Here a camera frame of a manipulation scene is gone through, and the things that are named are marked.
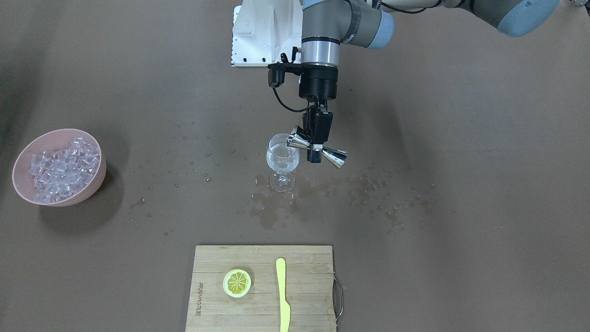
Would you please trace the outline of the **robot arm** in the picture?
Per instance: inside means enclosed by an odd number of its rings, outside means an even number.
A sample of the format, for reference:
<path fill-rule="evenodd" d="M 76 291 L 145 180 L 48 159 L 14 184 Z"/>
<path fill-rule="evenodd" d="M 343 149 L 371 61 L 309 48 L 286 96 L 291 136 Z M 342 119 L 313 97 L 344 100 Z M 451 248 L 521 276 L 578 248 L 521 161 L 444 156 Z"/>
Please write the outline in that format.
<path fill-rule="evenodd" d="M 307 151 L 307 160 L 328 160 L 340 168 L 347 152 L 329 148 L 342 45 L 379 50 L 394 32 L 393 13 L 416 14 L 444 7 L 463 9 L 504 35 L 524 36 L 538 28 L 558 6 L 556 0 L 306 0 L 302 5 L 299 97 L 308 102 L 302 127 L 288 145 Z"/>

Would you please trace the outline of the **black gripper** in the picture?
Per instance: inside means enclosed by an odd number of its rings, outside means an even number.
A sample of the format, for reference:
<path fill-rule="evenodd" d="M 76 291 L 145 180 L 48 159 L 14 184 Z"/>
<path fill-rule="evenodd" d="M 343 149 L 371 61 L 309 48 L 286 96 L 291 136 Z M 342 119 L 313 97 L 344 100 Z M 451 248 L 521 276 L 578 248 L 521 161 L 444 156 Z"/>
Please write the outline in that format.
<path fill-rule="evenodd" d="M 327 101 L 336 99 L 338 69 L 324 65 L 299 65 L 299 97 L 308 102 L 303 108 L 303 131 L 309 139 L 313 139 L 313 163 L 322 160 L 323 145 L 329 139 L 333 113 L 311 109 L 324 108 Z"/>

